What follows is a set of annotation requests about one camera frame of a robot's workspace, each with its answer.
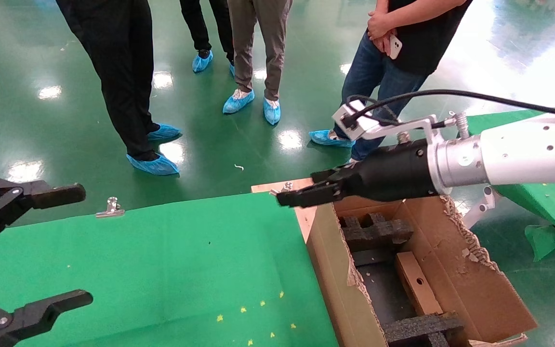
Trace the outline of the bystander left hand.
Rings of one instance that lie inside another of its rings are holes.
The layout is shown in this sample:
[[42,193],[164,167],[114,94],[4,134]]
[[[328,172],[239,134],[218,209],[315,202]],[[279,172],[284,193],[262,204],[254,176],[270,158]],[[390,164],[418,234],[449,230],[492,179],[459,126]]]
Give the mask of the bystander left hand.
[[389,13],[374,10],[368,13],[368,37],[370,40],[376,40],[385,37],[395,28],[392,17]]

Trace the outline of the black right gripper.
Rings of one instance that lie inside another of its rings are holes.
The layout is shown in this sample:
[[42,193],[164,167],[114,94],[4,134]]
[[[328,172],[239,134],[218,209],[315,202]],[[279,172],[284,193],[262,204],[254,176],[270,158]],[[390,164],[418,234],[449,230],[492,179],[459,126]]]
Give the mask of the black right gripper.
[[276,200],[283,207],[314,207],[347,196],[361,196],[379,202],[437,196],[427,148],[425,140],[379,147],[357,164],[313,172],[314,185],[280,192]]

